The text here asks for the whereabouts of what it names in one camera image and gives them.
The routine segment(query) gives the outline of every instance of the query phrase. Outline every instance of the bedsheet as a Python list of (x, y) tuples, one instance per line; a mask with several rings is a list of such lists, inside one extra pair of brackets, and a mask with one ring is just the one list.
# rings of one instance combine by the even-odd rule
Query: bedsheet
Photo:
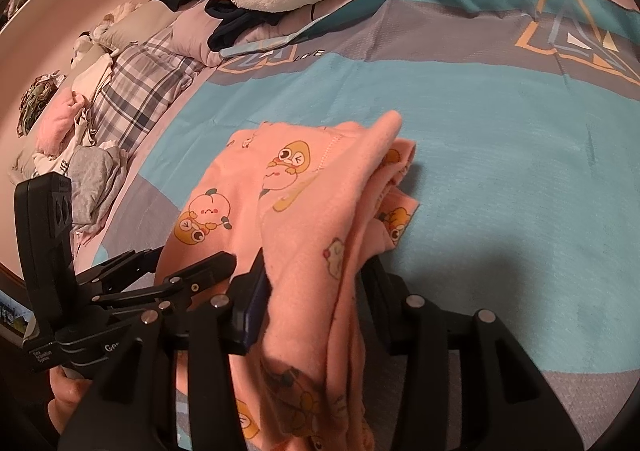
[[(494, 310), (590, 445), (640, 376), (639, 52), (640, 14), (610, 0), (354, 0), (205, 74), (162, 118), (94, 263), (164, 243), (234, 131), (395, 108), (420, 207), (386, 268), (445, 309)], [(401, 370), (371, 342), (380, 449)]]

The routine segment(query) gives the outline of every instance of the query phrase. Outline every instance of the pink clothing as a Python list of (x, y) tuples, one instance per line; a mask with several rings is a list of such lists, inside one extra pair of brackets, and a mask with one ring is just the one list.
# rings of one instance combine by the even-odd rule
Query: pink clothing
[(36, 152), (49, 157), (60, 155), (62, 142), (74, 126), (74, 119), (86, 105), (82, 94), (72, 92), (71, 87), (60, 89), (53, 97), (38, 124)]
[(396, 139), (401, 123), (391, 111), (371, 128), (234, 133), (164, 246), (157, 280), (221, 250), (242, 274), (264, 249), (268, 322), (246, 357), (230, 357), (244, 436), (262, 451), (374, 448), (355, 277), (396, 246), (417, 207), (396, 187), (415, 149)]

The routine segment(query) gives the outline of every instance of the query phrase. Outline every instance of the cartoon duck character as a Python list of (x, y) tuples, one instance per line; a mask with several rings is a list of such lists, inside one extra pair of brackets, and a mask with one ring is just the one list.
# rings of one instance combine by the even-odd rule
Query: cartoon duck character
[(251, 416), (251, 412), (249, 411), (249, 407), (244, 404), (244, 402), (238, 401), (238, 399), (236, 399), (236, 406), (238, 407), (238, 417), (240, 417), (242, 434), (244, 435), (245, 439), (251, 440), (258, 433), (260, 433), (260, 428), (258, 428), (258, 425), (254, 422), (254, 419)]
[(322, 251), (326, 260), (329, 275), (335, 279), (342, 276), (342, 261), (344, 259), (344, 243), (340, 238), (334, 238), (329, 247)]
[(201, 243), (219, 226), (231, 229), (230, 212), (229, 200), (218, 193), (217, 189), (209, 189), (203, 195), (196, 196), (187, 211), (180, 215), (174, 227), (174, 235), (187, 245)]
[(298, 175), (308, 169), (309, 164), (309, 145), (305, 141), (290, 142), (267, 164), (260, 196), (271, 190), (291, 186), (298, 179)]
[(388, 166), (389, 164), (395, 164), (396, 162), (400, 162), (402, 157), (400, 152), (395, 148), (391, 148), (388, 152), (386, 152), (385, 157), (380, 161), (379, 168), (383, 168), (384, 166)]
[(378, 219), (385, 224), (386, 232), (389, 233), (391, 241), (394, 245), (398, 244), (398, 240), (404, 233), (404, 229), (411, 220), (411, 215), (403, 207), (397, 207), (390, 213), (380, 213)]
[(273, 373), (260, 363), (260, 371), (270, 396), (276, 401), (281, 430), (298, 437), (311, 437), (317, 433), (319, 401), (303, 387), (300, 371), (288, 368), (283, 373)]

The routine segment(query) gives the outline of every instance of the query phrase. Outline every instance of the wall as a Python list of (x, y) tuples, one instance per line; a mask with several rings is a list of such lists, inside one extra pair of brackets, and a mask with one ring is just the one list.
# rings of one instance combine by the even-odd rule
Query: wall
[(90, 30), (125, 1), (49, 0), (38, 11), (39, 22), (21, 30), (20, 19), (26, 23), (33, 12), (27, 8), (28, 2), (14, 17), (14, 25), (9, 23), (0, 32), (0, 262), (18, 275), (22, 273), (15, 241), (14, 186), (6, 168), (20, 145), (15, 133), (20, 97), (36, 76), (54, 70), (68, 72), (72, 45), (79, 33)]

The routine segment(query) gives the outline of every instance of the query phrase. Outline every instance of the hand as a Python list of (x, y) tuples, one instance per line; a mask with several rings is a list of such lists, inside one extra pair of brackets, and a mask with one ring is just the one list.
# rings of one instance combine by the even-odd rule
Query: hand
[(62, 434), (66, 423), (78, 407), (82, 396), (91, 386), (87, 379), (69, 379), (62, 367), (51, 368), (49, 382), (54, 399), (49, 402), (47, 410), (53, 427)]

